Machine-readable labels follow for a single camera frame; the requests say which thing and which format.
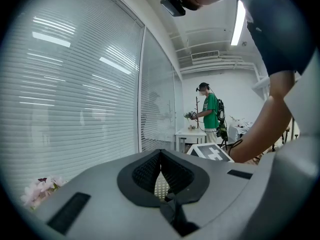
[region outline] vr headset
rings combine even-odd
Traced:
[[[203,82],[203,83],[201,83],[196,89],[195,89],[195,91],[196,92],[199,92],[200,91],[200,88],[206,88],[206,89],[210,89],[210,87],[209,87],[209,84],[208,83],[205,83],[205,82]]]
[[[198,9],[196,5],[186,0],[161,0],[160,3],[173,17],[186,15],[184,7],[192,11],[196,11]]]

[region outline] person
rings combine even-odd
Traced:
[[[199,94],[206,96],[203,103],[203,110],[192,117],[193,120],[203,117],[204,131],[206,133],[206,143],[217,143],[217,127],[219,126],[217,112],[218,103],[217,98],[213,93],[210,93],[210,87],[208,83],[202,82],[199,85]]]
[[[178,1],[196,11],[221,0]],[[229,149],[238,163],[257,157],[284,133],[292,118],[284,97],[295,84],[295,70],[303,73],[316,48],[304,17],[290,0],[241,1],[249,19],[247,29],[270,78],[270,91],[252,128]]]

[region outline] shorts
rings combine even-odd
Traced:
[[[204,129],[206,133],[205,143],[217,143],[217,130],[216,129]]]

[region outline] white table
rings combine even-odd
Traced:
[[[201,143],[205,143],[205,137],[207,134],[201,129],[189,130],[188,128],[183,128],[175,133],[175,150],[179,152],[180,142],[179,138],[196,137],[200,139]]]
[[[241,135],[245,135],[249,129],[247,127],[238,127],[238,126],[230,126],[229,127],[229,139],[231,141],[229,142],[236,142],[237,140],[240,139]]]

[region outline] white wall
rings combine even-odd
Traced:
[[[225,107],[225,119],[228,124],[232,121],[231,117],[236,119],[245,118],[246,121],[254,122],[263,105],[264,99],[262,91],[258,94],[252,90],[252,86],[257,82],[256,75],[249,70],[212,70],[192,74],[182,75],[183,104],[184,112],[195,111],[196,107],[196,88],[202,82],[210,85],[218,99],[221,99]],[[206,97],[199,97],[199,111],[202,111]],[[189,120],[192,125],[197,125],[195,121]],[[184,120],[184,126],[190,124],[187,119]],[[196,139],[188,138],[187,143],[196,143]]]
[[[262,58],[260,60],[260,64],[257,65],[257,69],[258,69],[259,73],[261,74],[261,76],[268,75],[266,65],[265,65],[264,61],[262,60]]]
[[[157,42],[162,47],[166,56],[170,60],[174,69],[177,71],[180,79],[182,79],[180,73],[180,66],[177,58],[175,48],[169,35],[159,20],[158,16],[154,10],[150,7],[146,0],[121,0],[135,15],[144,23],[144,25],[149,29],[152,35],[155,37]]]

